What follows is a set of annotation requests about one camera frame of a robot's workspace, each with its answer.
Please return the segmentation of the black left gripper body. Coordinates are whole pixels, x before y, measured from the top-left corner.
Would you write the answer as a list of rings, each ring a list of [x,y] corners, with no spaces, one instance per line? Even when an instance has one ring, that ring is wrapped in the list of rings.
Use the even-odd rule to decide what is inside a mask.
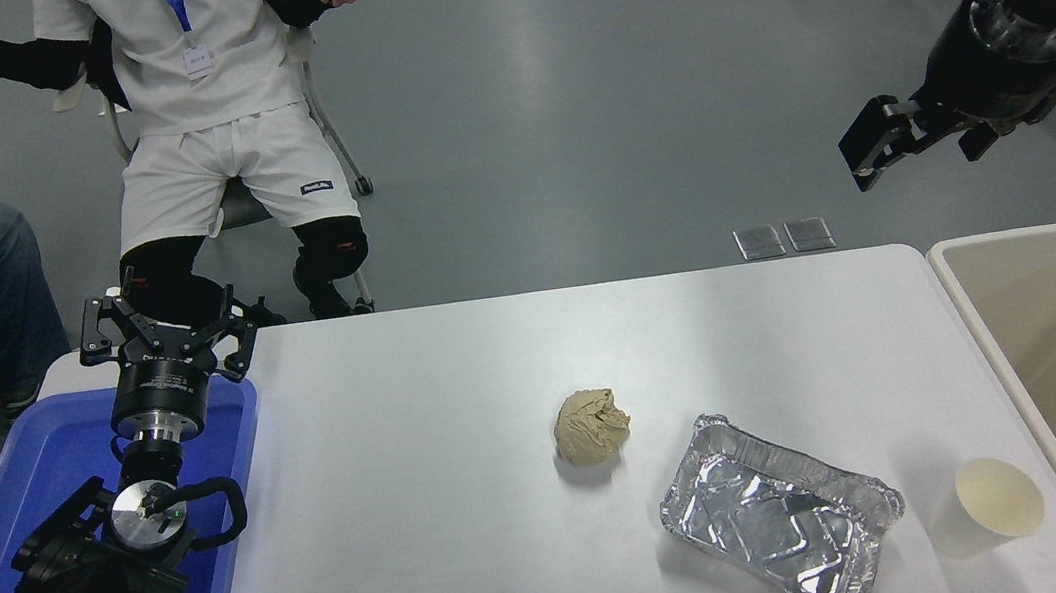
[[[161,350],[152,351],[138,336],[121,348],[110,420],[117,434],[206,424],[210,374],[216,370],[212,346],[180,326],[161,326],[155,332]]]

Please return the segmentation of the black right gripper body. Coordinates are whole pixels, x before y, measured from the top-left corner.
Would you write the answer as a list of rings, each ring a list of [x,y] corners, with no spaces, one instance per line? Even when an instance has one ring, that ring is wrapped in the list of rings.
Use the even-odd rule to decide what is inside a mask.
[[[925,66],[924,109],[1017,119],[1056,89],[1056,25],[1030,22],[1003,0],[963,1],[956,12]]]

